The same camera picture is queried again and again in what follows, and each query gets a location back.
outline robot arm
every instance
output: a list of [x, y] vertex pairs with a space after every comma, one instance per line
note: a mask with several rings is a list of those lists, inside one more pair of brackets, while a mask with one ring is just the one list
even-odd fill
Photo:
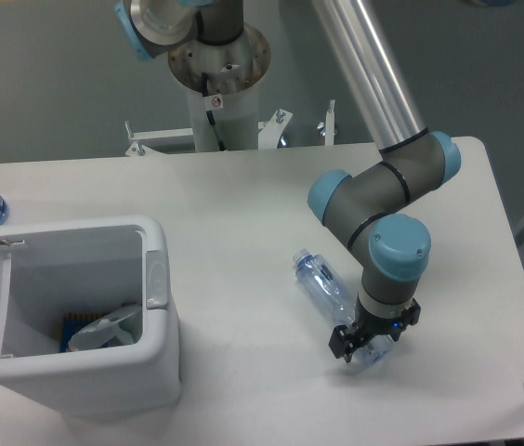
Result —
[[[223, 63], [227, 63], [228, 54], [248, 61], [254, 54], [243, 58], [243, 51], [231, 46], [243, 33], [242, 0], [200, 0], [196, 5], [186, 5], [187, 0], [125, 1], [122, 12], [132, 19], [130, 31], [141, 34], [141, 41], [148, 40], [149, 46], [155, 45], [152, 54], [196, 38], [204, 50], [202, 63], [190, 70], [195, 76], [192, 83], [199, 84], [205, 73], [202, 93], [211, 85], [216, 91], [239, 91], [228, 88]], [[367, 3], [313, 0], [383, 158], [355, 177], [342, 170], [328, 172], [308, 195], [309, 207], [321, 224], [363, 265], [355, 322], [350, 327], [335, 327], [329, 343], [333, 354], [346, 361], [376, 335], [398, 340], [408, 325], [418, 322], [421, 309], [413, 294], [427, 266], [431, 239], [419, 220], [396, 213], [452, 178], [461, 164], [460, 152], [450, 137], [440, 132], [429, 134]], [[233, 52], [223, 49], [218, 53], [219, 48], [232, 48]], [[256, 51], [256, 57], [262, 53], [266, 51]], [[201, 69], [213, 55], [223, 56], [221, 63]], [[170, 66], [174, 72], [174, 64], [170, 62]], [[235, 64], [242, 70], [252, 66], [249, 62]], [[237, 77], [259, 80], [263, 74], [253, 70]]]
[[421, 311], [413, 299], [431, 239], [414, 218], [395, 214], [460, 169], [450, 137], [429, 134], [373, 12], [364, 0], [314, 0], [361, 114], [383, 161], [356, 177], [328, 172], [312, 186], [309, 207], [363, 265], [356, 320], [334, 328], [330, 348], [350, 361], [376, 335], [395, 341]]

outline silver metal tube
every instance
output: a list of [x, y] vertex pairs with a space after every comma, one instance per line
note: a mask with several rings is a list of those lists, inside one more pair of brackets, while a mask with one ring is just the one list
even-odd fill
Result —
[[426, 126], [365, 0], [313, 0], [378, 149], [414, 137]]

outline bottle cap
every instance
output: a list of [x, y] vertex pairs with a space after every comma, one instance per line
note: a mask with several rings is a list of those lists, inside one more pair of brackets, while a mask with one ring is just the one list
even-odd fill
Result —
[[303, 248], [302, 250], [297, 251], [295, 253], [295, 255], [293, 256], [293, 261], [297, 265], [303, 258], [307, 256], [311, 256], [311, 254], [309, 253], [309, 251], [306, 248]]

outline bolt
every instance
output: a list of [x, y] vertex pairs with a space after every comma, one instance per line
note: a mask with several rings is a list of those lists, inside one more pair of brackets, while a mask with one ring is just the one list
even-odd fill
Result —
[[287, 115], [283, 109], [277, 110], [277, 123], [282, 124], [282, 119]]
[[[316, 130], [318, 130], [318, 135], [321, 138], [326, 138], [326, 124], [324, 123], [324, 121], [318, 123], [318, 125], [316, 126]], [[338, 126], [334, 125], [334, 136], [336, 135], [338, 135]]]
[[127, 132], [128, 134], [128, 139], [129, 140], [132, 140], [134, 138], [134, 132], [132, 131], [132, 129], [130, 128], [130, 122], [129, 121], [126, 121], [125, 122], [125, 131]]

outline gray floor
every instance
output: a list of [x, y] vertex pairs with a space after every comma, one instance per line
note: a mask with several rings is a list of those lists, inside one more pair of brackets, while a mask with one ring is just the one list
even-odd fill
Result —
[[[135, 131], [189, 126], [164, 58], [135, 60], [114, 3], [0, 3], [0, 163], [119, 156], [125, 120]], [[516, 224], [524, 213], [524, 0], [374, 3], [426, 122], [485, 142]], [[309, 2], [246, 0], [246, 18], [273, 48], [263, 117], [294, 112], [292, 143], [316, 144], [315, 125], [336, 98], [338, 141], [370, 139]], [[524, 262], [524, 247], [521, 255]]]

